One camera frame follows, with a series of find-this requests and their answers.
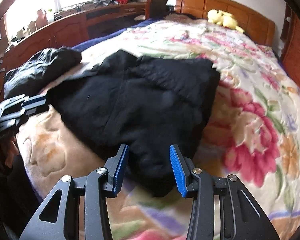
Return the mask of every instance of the bottle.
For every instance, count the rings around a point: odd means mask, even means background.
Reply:
[[[48,9],[48,11],[47,11],[47,20],[48,20],[48,23],[54,22],[54,16],[53,16],[52,9]]]
[[[43,26],[48,24],[47,12],[45,10],[44,14],[43,14],[42,9],[40,9],[37,11],[37,15],[38,15],[38,18],[35,21],[35,25],[37,26],[37,30],[39,30],[40,28],[42,28]]]
[[[28,29],[29,29],[30,34],[31,34],[31,33],[34,33],[34,32],[37,30],[34,21],[31,21],[31,22],[29,23],[28,27],[29,27]]]

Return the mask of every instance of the metal screw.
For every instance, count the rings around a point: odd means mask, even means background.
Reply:
[[[229,180],[231,180],[231,181],[237,181],[238,177],[236,175],[231,174],[231,175],[229,175]]]
[[[64,176],[62,176],[61,181],[68,182],[70,179],[71,179],[71,177],[69,175],[64,175]]]
[[[195,174],[200,174],[200,173],[202,173],[202,170],[201,170],[200,168],[194,168],[192,171],[193,171],[193,173],[195,173]]]
[[[105,168],[105,167],[101,167],[101,168],[98,168],[97,169],[97,173],[98,174],[103,174],[103,173],[105,173],[107,171],[107,169]]]

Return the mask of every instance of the wooden chair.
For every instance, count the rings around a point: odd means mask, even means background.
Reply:
[[[168,0],[147,0],[146,3],[146,20],[157,17],[167,11]]]

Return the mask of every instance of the wooden dresser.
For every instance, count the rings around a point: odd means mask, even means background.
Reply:
[[[286,72],[300,87],[300,20],[291,12],[290,22],[285,21],[287,28],[287,41],[282,52],[281,60]]]
[[[97,7],[71,14],[27,36],[7,51],[0,68],[15,69],[46,48],[73,47],[81,42],[103,37],[123,28],[138,24],[136,16],[145,13],[146,3],[128,3]],[[0,78],[0,90],[3,79]]]

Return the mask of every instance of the black jacket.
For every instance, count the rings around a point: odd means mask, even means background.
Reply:
[[[121,143],[128,175],[154,196],[175,185],[169,147],[193,157],[220,79],[207,59],[136,58],[119,50],[91,71],[48,91],[66,126],[101,158]]]
[[[34,54],[5,77],[4,99],[26,94],[35,96],[41,89],[81,62],[81,52],[62,46]]]

